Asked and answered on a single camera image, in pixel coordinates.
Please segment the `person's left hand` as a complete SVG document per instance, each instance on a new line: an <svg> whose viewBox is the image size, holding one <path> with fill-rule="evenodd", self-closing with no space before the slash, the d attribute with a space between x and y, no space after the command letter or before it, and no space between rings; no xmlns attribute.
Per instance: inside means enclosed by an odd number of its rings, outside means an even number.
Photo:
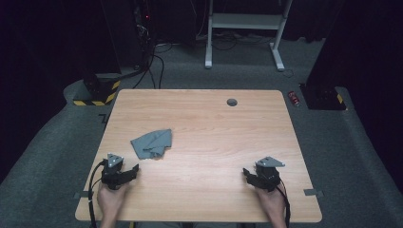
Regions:
<svg viewBox="0 0 403 228"><path fill-rule="evenodd" d="M98 190L97 201L103 213L103 220L116 220L125 199L128 185L124 184L118 190L111 190L101 183Z"/></svg>

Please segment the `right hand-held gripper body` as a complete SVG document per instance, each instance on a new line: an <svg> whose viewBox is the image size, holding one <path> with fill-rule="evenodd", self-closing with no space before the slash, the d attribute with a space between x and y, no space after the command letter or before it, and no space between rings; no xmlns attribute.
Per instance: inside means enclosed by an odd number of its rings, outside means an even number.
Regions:
<svg viewBox="0 0 403 228"><path fill-rule="evenodd" d="M259 188L273 191L280 184L278 167L284 167L282 161L272 157L265 157L256 162L256 173L261 185Z"/></svg>

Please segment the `black stand base, small yellow mark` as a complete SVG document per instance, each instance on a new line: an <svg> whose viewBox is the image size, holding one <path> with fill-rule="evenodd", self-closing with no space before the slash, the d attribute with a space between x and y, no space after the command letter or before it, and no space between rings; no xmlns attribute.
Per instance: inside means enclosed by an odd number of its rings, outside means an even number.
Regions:
<svg viewBox="0 0 403 228"><path fill-rule="evenodd" d="M341 95L334 88L319 88L300 84L299 88L307 107L312 110L345 110Z"/></svg>

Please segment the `black stand base, wide hazard stripes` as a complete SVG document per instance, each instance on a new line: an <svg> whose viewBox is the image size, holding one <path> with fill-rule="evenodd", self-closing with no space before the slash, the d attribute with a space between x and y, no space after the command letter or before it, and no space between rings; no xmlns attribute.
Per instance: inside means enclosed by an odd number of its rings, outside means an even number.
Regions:
<svg viewBox="0 0 403 228"><path fill-rule="evenodd" d="M86 76L73 97L73 103L78 106L110 105L119 85L119 80L100 79L95 74Z"/></svg>

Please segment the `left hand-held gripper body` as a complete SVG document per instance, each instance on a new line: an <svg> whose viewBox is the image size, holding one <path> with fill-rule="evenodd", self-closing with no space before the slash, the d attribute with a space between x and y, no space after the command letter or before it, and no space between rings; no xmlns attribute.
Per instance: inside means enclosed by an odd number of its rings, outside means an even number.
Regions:
<svg viewBox="0 0 403 228"><path fill-rule="evenodd" d="M111 190L119 190L126 183L125 175L121 172L123 161L124 158L121 156L107 154L101 181Z"/></svg>

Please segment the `white metal desk frame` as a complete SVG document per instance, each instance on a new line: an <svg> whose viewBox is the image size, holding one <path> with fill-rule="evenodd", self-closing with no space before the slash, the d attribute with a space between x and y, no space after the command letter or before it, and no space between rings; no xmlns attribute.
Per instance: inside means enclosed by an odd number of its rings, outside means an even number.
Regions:
<svg viewBox="0 0 403 228"><path fill-rule="evenodd" d="M284 32L286 22L293 0L286 0L284 10L279 15L266 14L239 14L239 13L215 13L213 10L214 0L208 4L208 27L207 42L205 49L204 66L211 68L213 65L213 29L262 29L275 30L277 32L275 41L269 44L278 71L284 71L285 66L280 57L278 46Z"/></svg>

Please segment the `grey cloth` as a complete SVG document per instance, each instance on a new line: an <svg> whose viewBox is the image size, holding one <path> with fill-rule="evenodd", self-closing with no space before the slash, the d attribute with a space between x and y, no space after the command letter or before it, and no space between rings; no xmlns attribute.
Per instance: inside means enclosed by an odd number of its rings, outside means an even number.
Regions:
<svg viewBox="0 0 403 228"><path fill-rule="evenodd" d="M131 145L140 160L161 158L165 149L172 146L172 131L162 129L146 133L132 140Z"/></svg>

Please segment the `dark equipment rack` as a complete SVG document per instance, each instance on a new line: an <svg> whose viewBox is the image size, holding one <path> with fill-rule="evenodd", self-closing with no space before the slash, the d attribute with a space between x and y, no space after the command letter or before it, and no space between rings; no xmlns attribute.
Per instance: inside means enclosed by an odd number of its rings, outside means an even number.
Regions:
<svg viewBox="0 0 403 228"><path fill-rule="evenodd" d="M133 16L143 62L146 64L155 46L156 32L151 0L132 0Z"/></svg>

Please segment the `person's right hand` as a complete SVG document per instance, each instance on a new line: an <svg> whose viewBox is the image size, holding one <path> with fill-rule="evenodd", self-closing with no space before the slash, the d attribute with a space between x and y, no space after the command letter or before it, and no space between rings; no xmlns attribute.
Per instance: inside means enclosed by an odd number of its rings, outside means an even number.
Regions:
<svg viewBox="0 0 403 228"><path fill-rule="evenodd" d="M285 201L283 197L284 189L281 185L269 192L265 189L256 188L260 204L266 216L274 222L275 220L284 220Z"/></svg>

